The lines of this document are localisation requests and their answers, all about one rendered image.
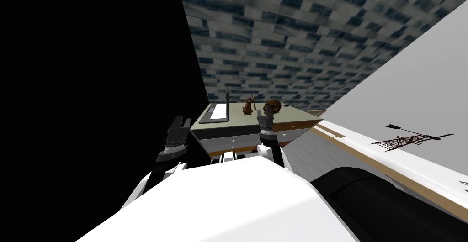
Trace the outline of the dark grey open laptop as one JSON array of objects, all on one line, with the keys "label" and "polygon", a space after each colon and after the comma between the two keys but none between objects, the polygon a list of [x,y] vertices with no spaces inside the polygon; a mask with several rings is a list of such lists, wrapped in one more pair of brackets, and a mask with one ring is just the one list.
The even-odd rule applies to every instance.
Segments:
[{"label": "dark grey open laptop", "polygon": [[229,89],[224,103],[212,103],[201,115],[199,124],[222,123],[229,121]]}]

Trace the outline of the brown round ornament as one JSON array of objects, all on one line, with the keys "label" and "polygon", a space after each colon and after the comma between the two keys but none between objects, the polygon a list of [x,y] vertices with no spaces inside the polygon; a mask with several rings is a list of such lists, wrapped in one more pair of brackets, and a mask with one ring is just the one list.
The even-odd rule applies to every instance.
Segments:
[{"label": "brown round ornament", "polygon": [[277,99],[270,99],[270,100],[268,100],[268,101],[265,103],[265,105],[264,105],[264,107],[263,107],[263,112],[264,112],[265,115],[266,115],[266,107],[267,107],[267,106],[270,107],[271,112],[272,112],[273,114],[279,113],[279,111],[280,111],[280,109],[281,109],[281,107],[282,107],[282,105],[281,105],[281,103],[280,103],[279,100],[277,100]]}]

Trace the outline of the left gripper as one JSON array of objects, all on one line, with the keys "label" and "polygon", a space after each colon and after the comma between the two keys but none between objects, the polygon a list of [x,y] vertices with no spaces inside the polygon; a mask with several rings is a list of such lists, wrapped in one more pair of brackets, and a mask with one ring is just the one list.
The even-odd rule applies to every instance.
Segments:
[{"label": "left gripper", "polygon": [[188,135],[188,129],[191,125],[191,119],[187,118],[186,122],[184,123],[184,127],[182,127],[183,116],[176,116],[172,127],[168,129],[168,136],[166,138],[166,142],[181,142],[185,141]]}]

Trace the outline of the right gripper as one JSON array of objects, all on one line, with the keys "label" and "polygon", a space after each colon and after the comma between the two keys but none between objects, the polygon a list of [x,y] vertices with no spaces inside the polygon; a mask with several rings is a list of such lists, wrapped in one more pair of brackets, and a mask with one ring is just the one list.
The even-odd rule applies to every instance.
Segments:
[{"label": "right gripper", "polygon": [[260,126],[260,129],[272,129],[274,122],[274,109],[269,106],[268,107],[268,115],[262,115],[261,110],[257,110],[257,121]]}]

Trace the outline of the brown windmill figurine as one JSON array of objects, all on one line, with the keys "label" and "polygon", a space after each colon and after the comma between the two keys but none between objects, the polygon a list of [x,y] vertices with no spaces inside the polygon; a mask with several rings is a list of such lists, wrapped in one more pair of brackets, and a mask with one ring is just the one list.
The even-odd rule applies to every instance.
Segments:
[{"label": "brown windmill figurine", "polygon": [[255,105],[255,100],[256,100],[256,96],[253,96],[252,94],[251,94],[251,97],[249,97],[248,99],[241,100],[242,103],[245,103],[245,106],[242,108],[242,112],[245,115],[251,115],[254,110],[257,110],[256,105]]}]

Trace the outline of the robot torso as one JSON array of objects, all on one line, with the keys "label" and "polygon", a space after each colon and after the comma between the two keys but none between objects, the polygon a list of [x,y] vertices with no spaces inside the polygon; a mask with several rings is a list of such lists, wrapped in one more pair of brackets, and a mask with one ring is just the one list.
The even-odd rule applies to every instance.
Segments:
[{"label": "robot torso", "polygon": [[145,176],[77,242],[361,242],[309,182],[255,156]]}]

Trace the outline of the grey desk with drawers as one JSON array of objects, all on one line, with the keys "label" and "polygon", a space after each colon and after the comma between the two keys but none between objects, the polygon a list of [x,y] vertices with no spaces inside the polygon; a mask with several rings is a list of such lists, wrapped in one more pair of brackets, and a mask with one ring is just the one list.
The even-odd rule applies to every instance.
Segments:
[{"label": "grey desk with drawers", "polygon": [[[226,152],[249,153],[261,144],[257,114],[245,115],[243,107],[243,103],[230,103],[229,121],[201,123],[204,117],[210,119],[215,111],[214,104],[210,104],[191,126],[195,139],[211,157]],[[292,106],[282,106],[280,112],[274,115],[273,131],[277,134],[279,145],[283,147],[320,121],[321,118]]]}]

